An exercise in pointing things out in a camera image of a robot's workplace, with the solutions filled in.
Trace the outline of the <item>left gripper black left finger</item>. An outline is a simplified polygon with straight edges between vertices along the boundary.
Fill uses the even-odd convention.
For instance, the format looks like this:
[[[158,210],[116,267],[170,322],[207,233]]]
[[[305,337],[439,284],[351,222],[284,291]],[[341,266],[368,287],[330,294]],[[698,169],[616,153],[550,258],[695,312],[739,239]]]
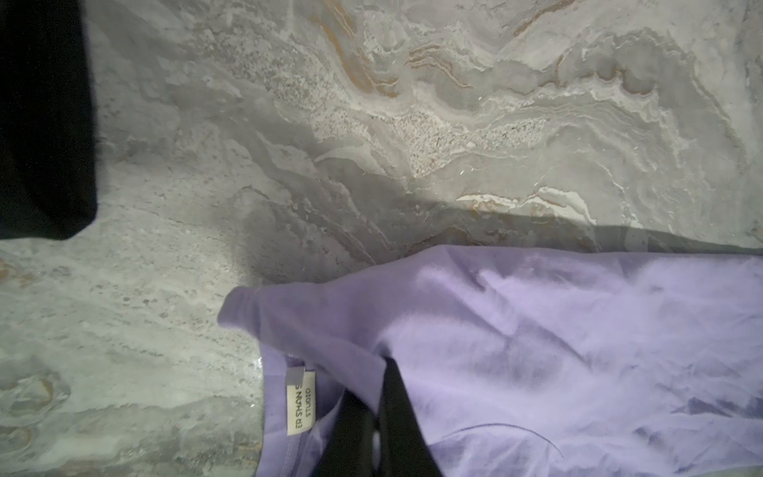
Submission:
[[[313,470],[313,477],[372,477],[374,413],[354,394],[345,391],[329,442]]]

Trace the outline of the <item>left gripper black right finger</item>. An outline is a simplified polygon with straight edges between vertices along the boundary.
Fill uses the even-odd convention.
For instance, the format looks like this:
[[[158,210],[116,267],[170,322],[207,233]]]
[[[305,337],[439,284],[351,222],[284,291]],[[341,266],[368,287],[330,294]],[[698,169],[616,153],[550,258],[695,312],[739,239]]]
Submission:
[[[379,476],[442,477],[420,431],[401,372],[385,358],[378,415],[381,459]]]

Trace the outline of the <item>purple t-shirt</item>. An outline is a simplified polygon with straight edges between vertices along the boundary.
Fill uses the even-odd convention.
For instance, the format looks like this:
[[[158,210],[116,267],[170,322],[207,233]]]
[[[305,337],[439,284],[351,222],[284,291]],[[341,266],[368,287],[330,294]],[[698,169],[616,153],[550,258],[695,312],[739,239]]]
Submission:
[[[436,246],[324,284],[239,287],[260,476],[312,476],[345,391],[397,363],[442,476],[705,476],[762,464],[762,260]]]

